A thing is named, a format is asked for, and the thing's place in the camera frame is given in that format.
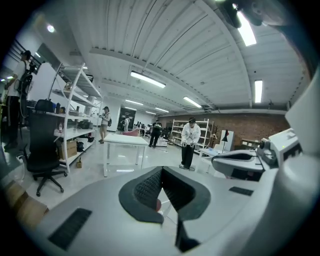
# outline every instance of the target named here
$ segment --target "backpack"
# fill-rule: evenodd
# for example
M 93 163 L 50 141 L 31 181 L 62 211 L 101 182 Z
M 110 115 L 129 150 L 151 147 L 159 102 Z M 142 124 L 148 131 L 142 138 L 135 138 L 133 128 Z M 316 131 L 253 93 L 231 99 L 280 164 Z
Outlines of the backpack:
M 26 62 L 24 61 L 23 63 L 24 63 L 24 74 L 22 75 L 19 81 L 19 86 L 17 88 L 17 91 L 19 92 L 22 98 L 26 98 L 33 76 L 31 72 L 27 70 Z

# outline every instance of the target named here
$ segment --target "cardboard box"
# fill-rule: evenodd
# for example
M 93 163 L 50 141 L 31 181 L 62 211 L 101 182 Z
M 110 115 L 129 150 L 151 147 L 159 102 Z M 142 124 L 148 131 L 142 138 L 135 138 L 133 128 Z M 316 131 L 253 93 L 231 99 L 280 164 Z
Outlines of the cardboard box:
M 49 211 L 45 204 L 29 196 L 14 180 L 4 188 L 4 193 L 17 221 L 25 228 L 34 230 Z
M 77 141 L 71 140 L 66 142 L 66 153 L 68 158 L 73 157 L 77 154 Z M 65 151 L 64 151 L 64 144 L 62 143 L 58 147 L 58 154 L 59 158 L 64 160 L 65 159 Z

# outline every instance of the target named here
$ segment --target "brick wall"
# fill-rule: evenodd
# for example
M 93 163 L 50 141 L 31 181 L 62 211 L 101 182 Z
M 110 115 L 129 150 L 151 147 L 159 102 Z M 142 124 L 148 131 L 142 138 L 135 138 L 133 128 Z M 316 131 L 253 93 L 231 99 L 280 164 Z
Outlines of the brick wall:
M 228 129 L 234 132 L 234 145 L 241 145 L 241 139 L 261 140 L 268 138 L 280 131 L 288 129 L 290 126 L 284 115 L 270 114 L 197 114 L 193 115 L 198 121 L 209 119 L 214 121 L 218 127 L 214 143 L 220 142 L 221 131 Z M 165 116 L 158 119 L 163 127 L 171 127 L 174 119 L 189 120 L 192 115 Z

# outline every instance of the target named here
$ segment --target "box on shelf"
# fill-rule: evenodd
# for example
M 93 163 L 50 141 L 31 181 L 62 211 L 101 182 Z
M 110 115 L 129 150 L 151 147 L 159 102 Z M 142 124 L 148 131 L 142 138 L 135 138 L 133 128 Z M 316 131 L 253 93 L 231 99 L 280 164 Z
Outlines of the box on shelf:
M 63 143 L 60 146 L 58 146 L 58 153 L 59 153 L 59 158 L 62 160 L 65 160 L 65 151 L 64 151 Z M 77 154 L 77 141 L 76 140 L 66 142 L 66 154 L 67 154 L 68 158 L 73 157 Z

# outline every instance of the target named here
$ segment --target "person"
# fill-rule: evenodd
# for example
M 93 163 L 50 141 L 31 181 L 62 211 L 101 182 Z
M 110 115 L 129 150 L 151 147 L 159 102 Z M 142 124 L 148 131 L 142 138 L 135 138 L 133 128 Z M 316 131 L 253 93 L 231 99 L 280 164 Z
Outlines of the person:
M 105 106 L 103 108 L 103 110 L 104 110 L 104 113 L 99 116 L 102 119 L 101 125 L 100 125 L 101 139 L 99 140 L 99 142 L 101 144 L 105 143 L 104 139 L 107 136 L 107 128 L 108 128 L 108 123 L 109 123 L 109 120 L 110 120 L 109 108 L 107 106 Z
M 151 133 L 151 139 L 150 139 L 150 144 L 149 147 L 152 147 L 152 143 L 153 143 L 153 147 L 155 148 L 161 133 L 161 129 L 162 129 L 162 124 L 159 122 L 159 120 L 156 120 L 153 124 L 152 124 L 152 133 Z
M 19 82 L 24 73 L 29 70 L 28 61 L 30 60 L 31 52 L 26 50 L 21 55 L 20 62 L 13 71 L 11 80 L 5 85 L 8 90 L 6 98 L 9 143 L 4 146 L 4 150 L 16 148 L 18 146 L 18 127 L 19 127 L 19 113 L 20 113 L 20 94 L 18 92 Z
M 196 124 L 196 118 L 190 117 L 189 122 L 184 125 L 181 134 L 182 145 L 182 161 L 179 165 L 182 169 L 190 169 L 192 158 L 194 157 L 194 150 L 199 141 L 201 129 Z
M 125 120 L 124 120 L 124 131 L 125 132 L 128 131 L 129 123 L 130 123 L 130 119 L 129 119 L 129 117 L 126 117 Z

